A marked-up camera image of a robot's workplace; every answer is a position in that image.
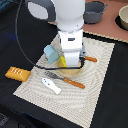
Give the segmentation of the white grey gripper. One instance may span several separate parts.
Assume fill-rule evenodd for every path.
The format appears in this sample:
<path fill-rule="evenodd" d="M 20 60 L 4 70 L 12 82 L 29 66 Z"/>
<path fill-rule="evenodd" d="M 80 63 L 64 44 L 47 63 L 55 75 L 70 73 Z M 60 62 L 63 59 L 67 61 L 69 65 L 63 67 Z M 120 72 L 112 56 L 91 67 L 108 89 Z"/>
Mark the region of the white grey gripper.
<path fill-rule="evenodd" d="M 72 33 L 58 32 L 61 42 L 62 52 L 64 53 L 66 66 L 77 67 L 79 58 L 84 57 L 85 45 L 83 43 L 83 30 Z"/>

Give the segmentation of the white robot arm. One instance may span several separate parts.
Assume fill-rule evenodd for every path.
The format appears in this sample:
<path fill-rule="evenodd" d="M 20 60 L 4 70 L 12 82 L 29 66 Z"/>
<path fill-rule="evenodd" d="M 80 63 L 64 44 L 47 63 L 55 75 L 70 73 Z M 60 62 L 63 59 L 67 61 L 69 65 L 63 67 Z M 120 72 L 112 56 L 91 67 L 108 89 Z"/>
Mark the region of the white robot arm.
<path fill-rule="evenodd" d="M 85 0 L 25 0 L 31 15 L 56 22 L 66 65 L 77 67 L 82 50 Z"/>

